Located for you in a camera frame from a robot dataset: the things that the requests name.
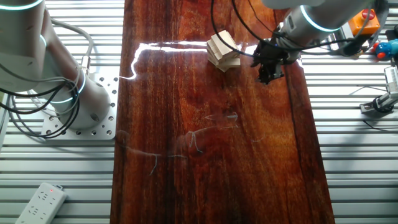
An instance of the electrical outlet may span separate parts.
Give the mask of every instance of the electrical outlet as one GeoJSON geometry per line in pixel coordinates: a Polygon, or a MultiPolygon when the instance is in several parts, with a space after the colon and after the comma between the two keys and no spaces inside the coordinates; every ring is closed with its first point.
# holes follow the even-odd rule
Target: electrical outlet
{"type": "Polygon", "coordinates": [[[50,224],[66,197],[60,186],[41,184],[16,224],[50,224]]]}

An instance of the stacked wooden blocks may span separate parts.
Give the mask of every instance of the stacked wooden blocks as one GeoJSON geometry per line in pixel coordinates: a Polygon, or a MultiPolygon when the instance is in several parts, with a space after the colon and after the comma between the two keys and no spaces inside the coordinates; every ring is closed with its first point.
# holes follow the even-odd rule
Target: stacked wooden blocks
{"type": "MultiPolygon", "coordinates": [[[[223,30],[218,34],[227,44],[237,48],[229,32],[223,30]]],[[[212,35],[211,39],[207,42],[207,53],[208,60],[223,72],[226,72],[229,68],[238,68],[241,66],[239,54],[225,46],[216,34],[212,35]]]]}

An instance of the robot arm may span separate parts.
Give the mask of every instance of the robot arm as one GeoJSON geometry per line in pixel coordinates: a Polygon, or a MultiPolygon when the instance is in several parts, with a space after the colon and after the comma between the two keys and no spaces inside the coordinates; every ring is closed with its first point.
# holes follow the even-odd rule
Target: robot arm
{"type": "MultiPolygon", "coordinates": [[[[109,111],[109,95],[88,77],[62,44],[44,0],[0,0],[0,88],[13,93],[43,93],[64,79],[75,82],[80,101],[80,110],[70,127],[86,129],[99,124],[109,111]]],[[[43,97],[49,100],[51,95],[43,97]]],[[[50,102],[64,124],[73,114],[72,97],[71,90],[63,88],[50,102]]]]}
{"type": "Polygon", "coordinates": [[[325,0],[261,0],[262,3],[270,9],[287,9],[291,7],[297,7],[301,5],[306,6],[319,6],[325,2],[325,0]]]}
{"type": "Polygon", "coordinates": [[[252,67],[261,64],[259,81],[263,83],[283,77],[281,65],[295,62],[303,47],[311,46],[339,31],[341,26],[373,3],[373,0],[262,1],[274,9],[293,7],[276,28],[272,38],[261,40],[254,52],[257,57],[252,67]]]}

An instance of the wooden tabletop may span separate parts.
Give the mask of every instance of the wooden tabletop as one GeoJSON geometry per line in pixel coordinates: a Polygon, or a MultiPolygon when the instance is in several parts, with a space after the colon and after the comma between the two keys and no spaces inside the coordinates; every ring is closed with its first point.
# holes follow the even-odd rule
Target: wooden tabletop
{"type": "MultiPolygon", "coordinates": [[[[283,19],[251,1],[271,29],[283,19]]],[[[215,20],[256,48],[230,1],[215,20]]],[[[213,34],[209,0],[126,0],[111,223],[334,223],[303,70],[263,85],[241,56],[223,73],[207,60],[213,34]]]]}

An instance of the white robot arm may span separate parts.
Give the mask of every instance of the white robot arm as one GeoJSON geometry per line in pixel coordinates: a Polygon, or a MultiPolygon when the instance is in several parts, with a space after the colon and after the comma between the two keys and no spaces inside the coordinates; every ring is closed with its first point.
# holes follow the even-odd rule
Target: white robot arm
{"type": "Polygon", "coordinates": [[[287,9],[296,6],[319,6],[325,0],[261,0],[262,3],[271,9],[287,9]]]}
{"type": "MultiPolygon", "coordinates": [[[[88,67],[89,56],[83,61],[88,67]]],[[[86,129],[99,124],[109,111],[109,95],[62,44],[44,0],[0,0],[0,88],[12,93],[43,93],[59,86],[63,79],[73,80],[78,88],[80,109],[70,127],[86,129]]],[[[73,113],[61,113],[75,105],[72,93],[64,87],[51,100],[64,124],[73,113]]]]}

